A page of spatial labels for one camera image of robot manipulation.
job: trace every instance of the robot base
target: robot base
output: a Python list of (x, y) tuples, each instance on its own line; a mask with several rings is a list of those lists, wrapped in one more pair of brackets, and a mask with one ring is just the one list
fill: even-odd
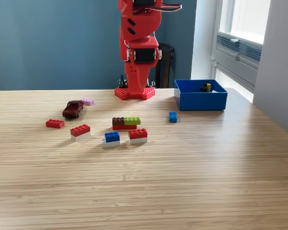
[(142, 100), (147, 100), (155, 95), (156, 91), (153, 87), (145, 88), (143, 94), (130, 95), (128, 88), (116, 88), (114, 93), (117, 97), (122, 100), (126, 100), (128, 98), (141, 98)]

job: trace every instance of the blue box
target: blue box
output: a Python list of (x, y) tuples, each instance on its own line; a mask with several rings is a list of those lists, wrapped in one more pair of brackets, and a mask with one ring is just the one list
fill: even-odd
[(177, 123), (177, 113), (176, 112), (169, 112), (169, 121), (170, 123)]
[[(206, 81), (211, 84), (211, 92), (200, 91)], [(179, 110), (224, 110), (227, 91), (212, 79), (175, 80), (174, 96)]]
[(120, 140), (120, 134), (118, 133), (118, 131), (105, 133), (105, 139), (106, 139), (106, 143), (118, 141)]

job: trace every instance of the window blind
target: window blind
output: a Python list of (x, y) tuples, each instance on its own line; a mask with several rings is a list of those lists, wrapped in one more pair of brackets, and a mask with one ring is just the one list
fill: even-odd
[(238, 54), (244, 55), (256, 61), (260, 61), (261, 50), (262, 50), (260, 46), (256, 46), (256, 45), (241, 41), (238, 38), (236, 41), (231, 41), (231, 38), (223, 36), (223, 35), (218, 35), (216, 37), (216, 42), (220, 46), (224, 46), (227, 49), (230, 49)]

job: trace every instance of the dark red toy car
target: dark red toy car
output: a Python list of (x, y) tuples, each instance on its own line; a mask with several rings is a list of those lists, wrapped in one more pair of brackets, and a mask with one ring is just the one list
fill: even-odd
[(67, 103), (67, 107), (64, 109), (63, 117), (76, 118), (80, 115), (80, 110), (83, 109), (82, 101), (70, 101)]

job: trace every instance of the red robot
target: red robot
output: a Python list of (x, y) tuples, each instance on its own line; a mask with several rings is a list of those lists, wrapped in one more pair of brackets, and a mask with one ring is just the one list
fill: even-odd
[(162, 57), (154, 34), (161, 23), (161, 12), (175, 12), (179, 4), (165, 4), (162, 0), (119, 0), (120, 58), (125, 62), (127, 86), (121, 79), (115, 95), (126, 100), (147, 100), (155, 89), (147, 85), (149, 70)]

